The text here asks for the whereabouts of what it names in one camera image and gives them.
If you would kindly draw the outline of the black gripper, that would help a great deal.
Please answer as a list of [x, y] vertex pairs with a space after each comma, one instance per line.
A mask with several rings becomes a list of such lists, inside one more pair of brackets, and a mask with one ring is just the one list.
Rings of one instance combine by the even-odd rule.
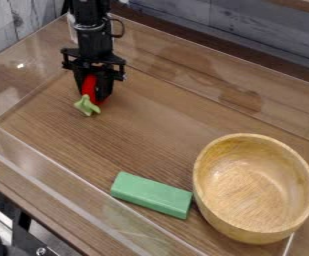
[[81, 57], [77, 48], [61, 48], [61, 67], [71, 70], [77, 90], [83, 88], [83, 82], [88, 74], [96, 74], [95, 99], [101, 103], [112, 93], [113, 80], [125, 79], [125, 60], [113, 53], [101, 57]]

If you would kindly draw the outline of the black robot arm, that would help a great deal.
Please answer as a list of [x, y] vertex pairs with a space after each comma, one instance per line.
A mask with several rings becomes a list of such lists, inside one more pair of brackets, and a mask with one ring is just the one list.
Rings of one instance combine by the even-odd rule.
[[109, 15], [109, 0], [68, 0], [77, 47], [61, 48], [61, 67], [71, 70], [77, 91], [100, 105], [112, 94], [113, 82], [125, 77], [125, 60], [113, 54], [113, 39], [124, 35], [124, 25]]

